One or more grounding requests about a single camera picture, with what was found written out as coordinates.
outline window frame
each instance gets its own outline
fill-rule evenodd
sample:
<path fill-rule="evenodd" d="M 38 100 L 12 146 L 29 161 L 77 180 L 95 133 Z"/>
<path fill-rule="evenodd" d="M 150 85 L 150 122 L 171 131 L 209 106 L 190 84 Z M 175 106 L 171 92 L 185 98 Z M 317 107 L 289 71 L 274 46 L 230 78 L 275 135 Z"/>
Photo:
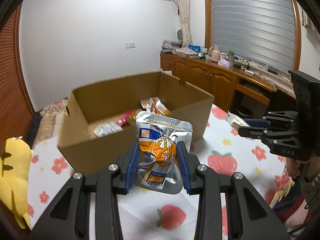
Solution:
<path fill-rule="evenodd" d="M 293 18 L 294 18 L 294 52 L 292 61 L 292 70 L 299 70 L 301 59 L 301 21 L 298 3 L 296 0 L 292 1 Z M 204 46 L 211 47 L 211 5 L 212 0 L 204 0 L 205 3 L 205 37 Z"/>

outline screw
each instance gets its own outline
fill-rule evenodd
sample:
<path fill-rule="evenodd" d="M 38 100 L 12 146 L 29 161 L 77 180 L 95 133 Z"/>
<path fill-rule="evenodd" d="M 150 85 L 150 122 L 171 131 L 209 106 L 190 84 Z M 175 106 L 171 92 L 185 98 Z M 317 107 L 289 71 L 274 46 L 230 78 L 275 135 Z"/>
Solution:
<path fill-rule="evenodd" d="M 201 165 L 198 166 L 198 170 L 199 171 L 206 171 L 207 170 L 207 166 L 201 164 Z"/>
<path fill-rule="evenodd" d="M 76 172 L 75 174 L 73 174 L 72 176 L 74 179 L 81 179 L 82 178 L 82 173 L 81 172 Z"/>
<path fill-rule="evenodd" d="M 117 164 L 111 164 L 110 166 L 109 166 L 109 170 L 110 171 L 116 171 L 118 169 L 118 165 Z"/>
<path fill-rule="evenodd" d="M 236 173 L 234 174 L 234 176 L 235 176 L 236 179 L 243 179 L 243 174 L 240 173 L 240 172 L 236 172 Z"/>

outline cardboard box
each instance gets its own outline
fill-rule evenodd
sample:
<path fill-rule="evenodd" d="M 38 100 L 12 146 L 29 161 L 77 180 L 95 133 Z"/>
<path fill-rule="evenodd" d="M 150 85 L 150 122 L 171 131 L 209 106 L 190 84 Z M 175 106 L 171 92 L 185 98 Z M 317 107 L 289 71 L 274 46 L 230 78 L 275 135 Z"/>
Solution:
<path fill-rule="evenodd" d="M 202 137 L 213 96 L 196 86 L 163 72 L 146 73 L 101 81 L 71 91 L 69 116 L 65 116 L 58 149 L 76 171 L 99 172 L 127 152 L 135 137 L 135 126 L 101 138 L 92 136 L 100 123 L 116 120 L 127 110 L 142 109 L 140 100 L 159 97 L 171 117 L 190 122 L 192 139 Z"/>

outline yellow plush toy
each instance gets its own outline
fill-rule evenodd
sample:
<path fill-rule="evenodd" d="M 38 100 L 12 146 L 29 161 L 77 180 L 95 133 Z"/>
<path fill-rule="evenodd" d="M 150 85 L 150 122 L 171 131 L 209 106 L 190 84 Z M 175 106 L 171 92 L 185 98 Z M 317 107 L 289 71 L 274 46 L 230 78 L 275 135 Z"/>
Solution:
<path fill-rule="evenodd" d="M 30 227 L 27 190 L 31 155 L 21 137 L 7 139 L 0 149 L 0 199 L 23 229 Z"/>

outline window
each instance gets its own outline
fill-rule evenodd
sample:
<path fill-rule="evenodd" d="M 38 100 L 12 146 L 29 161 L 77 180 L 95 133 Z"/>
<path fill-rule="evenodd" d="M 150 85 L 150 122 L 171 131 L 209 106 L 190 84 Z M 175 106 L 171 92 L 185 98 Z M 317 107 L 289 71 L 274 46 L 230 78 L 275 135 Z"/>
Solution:
<path fill-rule="evenodd" d="M 211 44 L 287 74 L 295 60 L 294 12 L 292 0 L 211 0 Z"/>

